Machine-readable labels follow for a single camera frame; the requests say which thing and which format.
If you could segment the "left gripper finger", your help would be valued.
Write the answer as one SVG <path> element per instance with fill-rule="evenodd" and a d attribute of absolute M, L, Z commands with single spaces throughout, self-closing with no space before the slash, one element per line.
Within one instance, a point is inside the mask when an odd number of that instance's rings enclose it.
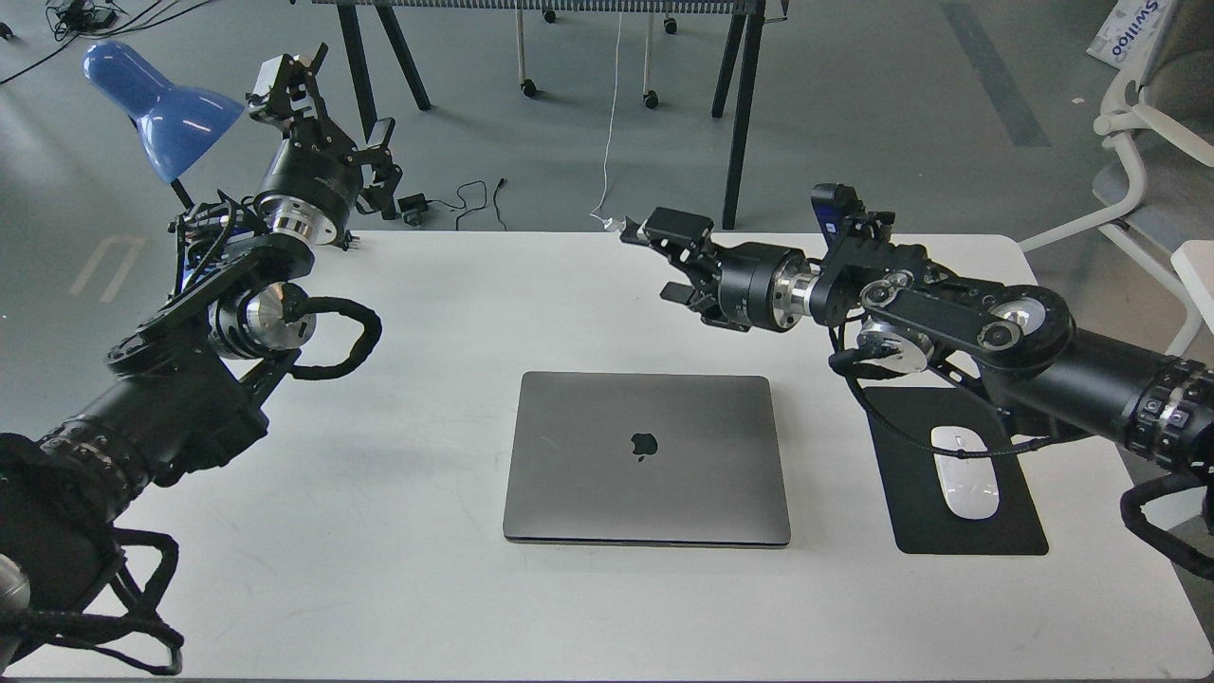
<path fill-rule="evenodd" d="M 378 212 L 381 220 L 398 217 L 395 190 L 403 170 L 395 164 L 388 142 L 395 133 L 395 118 L 378 120 L 368 133 L 367 144 L 359 150 L 359 167 L 369 167 L 371 180 L 359 190 L 359 214 Z"/>
<path fill-rule="evenodd" d="M 331 143 L 331 120 L 316 81 L 327 53 L 327 42 L 320 42 L 310 53 L 265 61 L 246 93 L 248 116 L 279 130 L 285 141 Z"/>

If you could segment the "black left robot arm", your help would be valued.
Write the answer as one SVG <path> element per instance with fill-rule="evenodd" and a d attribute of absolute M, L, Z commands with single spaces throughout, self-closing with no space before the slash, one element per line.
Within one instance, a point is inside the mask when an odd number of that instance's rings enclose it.
<path fill-rule="evenodd" d="M 117 385 L 38 440 L 2 436 L 4 664 L 52 645 L 178 675 L 182 634 L 157 613 L 178 545 L 118 516 L 148 485 L 226 466 L 266 436 L 282 379 L 345 377 L 380 341 L 371 308 L 297 285 L 316 246 L 350 247 L 352 212 L 395 220 L 402 175 L 393 120 L 359 146 L 329 116 L 316 81 L 327 51 L 265 61 L 242 104 L 170 82 L 125 42 L 83 56 L 185 212 L 170 224 L 166 304 L 104 359 Z M 243 114 L 283 136 L 260 190 L 192 203 L 178 178 Z"/>

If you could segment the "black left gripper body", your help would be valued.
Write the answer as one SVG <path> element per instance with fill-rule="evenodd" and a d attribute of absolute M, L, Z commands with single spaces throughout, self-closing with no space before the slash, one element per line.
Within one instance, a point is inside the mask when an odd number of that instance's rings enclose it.
<path fill-rule="evenodd" d="M 270 164 L 254 204 L 270 230 L 312 246 L 350 247 L 350 215 L 363 173 L 350 159 L 357 146 L 334 136 L 331 144 L 285 140 Z"/>

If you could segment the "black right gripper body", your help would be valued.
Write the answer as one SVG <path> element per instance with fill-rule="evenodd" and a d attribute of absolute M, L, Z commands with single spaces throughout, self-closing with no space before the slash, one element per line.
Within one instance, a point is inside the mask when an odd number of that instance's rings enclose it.
<path fill-rule="evenodd" d="M 720 281 L 716 328 L 760 328 L 785 332 L 809 315 L 809 294 L 817 273 L 800 249 L 747 241 L 717 247 Z"/>

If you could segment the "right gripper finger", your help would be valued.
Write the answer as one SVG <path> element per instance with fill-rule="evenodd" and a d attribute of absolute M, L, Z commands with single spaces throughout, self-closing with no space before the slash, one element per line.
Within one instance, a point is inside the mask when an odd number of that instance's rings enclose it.
<path fill-rule="evenodd" d="M 698 314 L 703 324 L 711 325 L 711 328 L 720 328 L 724 324 L 714 291 L 668 281 L 660 290 L 660 298 L 682 304 Z"/>
<path fill-rule="evenodd" d="M 622 241 L 659 252 L 686 277 L 719 277 L 721 267 L 711 229 L 710 217 L 656 207 L 643 222 L 625 217 Z"/>

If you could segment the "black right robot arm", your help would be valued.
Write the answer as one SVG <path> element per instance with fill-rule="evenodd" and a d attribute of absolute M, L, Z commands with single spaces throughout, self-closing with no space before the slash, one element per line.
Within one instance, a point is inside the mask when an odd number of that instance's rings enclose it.
<path fill-rule="evenodd" d="M 811 207 L 823 258 L 800 249 L 711 241 L 709 217 L 658 207 L 613 220 L 626 245 L 659 252 L 686 277 L 662 298 L 711 328 L 785 332 L 802 317 L 832 332 L 832 369 L 870 416 L 861 381 L 934 372 L 993 408 L 1031 453 L 1097 436 L 1165 471 L 1129 489 L 1128 533 L 1197 577 L 1209 554 L 1151 524 L 1145 505 L 1204 489 L 1212 520 L 1212 369 L 1080 329 L 1055 291 L 960 277 L 920 245 L 892 241 L 894 214 L 870 212 L 844 183 L 819 183 Z"/>

